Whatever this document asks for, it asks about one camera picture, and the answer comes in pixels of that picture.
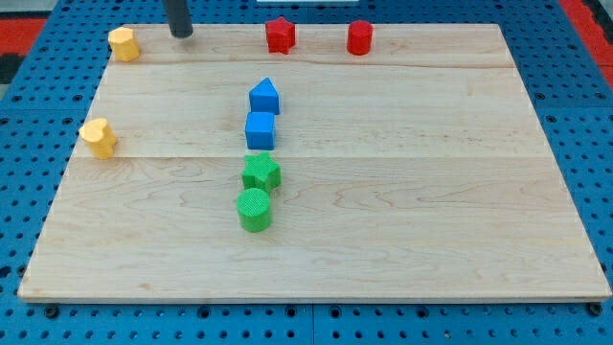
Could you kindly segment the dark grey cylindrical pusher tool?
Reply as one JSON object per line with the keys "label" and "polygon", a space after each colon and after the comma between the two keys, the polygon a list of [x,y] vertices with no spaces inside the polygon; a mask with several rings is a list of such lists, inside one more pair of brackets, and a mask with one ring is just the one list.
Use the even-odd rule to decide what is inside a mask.
{"label": "dark grey cylindrical pusher tool", "polygon": [[175,38],[188,38],[193,34],[193,24],[187,0],[162,1],[170,34]]}

